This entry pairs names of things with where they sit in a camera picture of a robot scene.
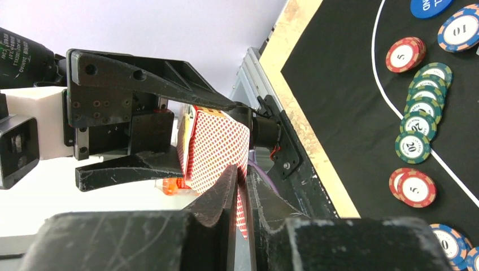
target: red wire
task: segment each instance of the red wire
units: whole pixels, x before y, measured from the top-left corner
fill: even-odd
[[[269,158],[273,160],[273,155],[280,150],[281,150],[281,147],[279,145],[276,145],[273,151],[271,152],[271,154],[269,155]]]

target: green poker chip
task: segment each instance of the green poker chip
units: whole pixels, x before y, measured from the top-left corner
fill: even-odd
[[[439,104],[441,109],[444,108],[444,96],[442,95],[441,91],[434,86],[418,86],[415,89],[412,89],[409,94],[407,94],[406,101],[411,99],[419,98],[419,97],[429,97]]]
[[[428,138],[418,131],[406,131],[396,138],[396,154],[408,164],[424,162],[431,154]]]
[[[425,135],[431,142],[437,133],[437,124],[430,114],[423,111],[414,111],[404,116],[399,127],[401,133],[416,131]]]
[[[421,75],[437,75],[440,78],[444,79],[447,88],[449,88],[452,84],[452,70],[451,68],[449,68],[448,65],[445,65],[443,63],[434,62],[427,64],[416,72],[414,78],[417,78]]]
[[[415,77],[411,84],[409,84],[408,92],[411,92],[419,86],[434,86],[441,91],[442,96],[445,97],[447,94],[446,81],[437,75],[420,75]]]
[[[406,107],[404,108],[405,115],[415,111],[423,111],[430,114],[436,124],[439,124],[442,118],[441,106],[429,97],[418,97],[406,103]]]

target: black bracket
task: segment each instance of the black bracket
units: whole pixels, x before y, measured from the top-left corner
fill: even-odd
[[[62,92],[63,101],[63,143],[67,147],[75,146],[75,129],[68,124],[67,116],[67,89]],[[88,129],[89,154],[95,155],[109,151],[128,148],[130,123],[108,124],[94,126]]]
[[[296,146],[290,132],[286,129],[287,117],[279,110],[273,96],[267,95],[263,100],[264,104],[271,110],[271,118],[276,120],[280,126],[279,150],[272,156],[275,162],[272,170],[281,172],[280,176],[284,180],[301,164],[302,158],[299,155],[298,146]],[[268,110],[264,108],[263,112],[268,113]]]
[[[76,186],[82,192],[164,178],[183,178],[180,159],[173,146],[169,146],[168,151],[143,151],[75,169]]]
[[[229,111],[236,106],[188,63],[107,52],[67,52],[68,123],[74,128],[130,122],[134,91]]]

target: black felt surface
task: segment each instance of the black felt surface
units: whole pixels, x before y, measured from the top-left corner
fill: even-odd
[[[472,193],[479,196],[479,56],[476,48],[448,53],[437,44],[444,21],[471,1],[456,0],[436,18],[421,20],[410,1],[386,0],[375,42],[378,79],[402,113],[415,72],[431,62],[449,65],[454,81],[432,148]],[[394,141],[399,117],[386,104],[372,65],[372,34],[380,0],[323,0],[282,74],[312,125],[349,196],[362,217],[412,216],[458,229],[479,246],[479,208],[432,156],[419,165],[397,157]],[[427,45],[424,61],[395,74],[385,56],[397,40],[416,36]],[[388,187],[397,168],[416,168],[435,180],[438,196],[416,209],[396,200]]]

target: white block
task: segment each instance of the white block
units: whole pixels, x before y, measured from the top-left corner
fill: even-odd
[[[73,147],[63,144],[63,89],[48,86],[2,90],[10,114],[37,119],[41,160],[73,155]]]

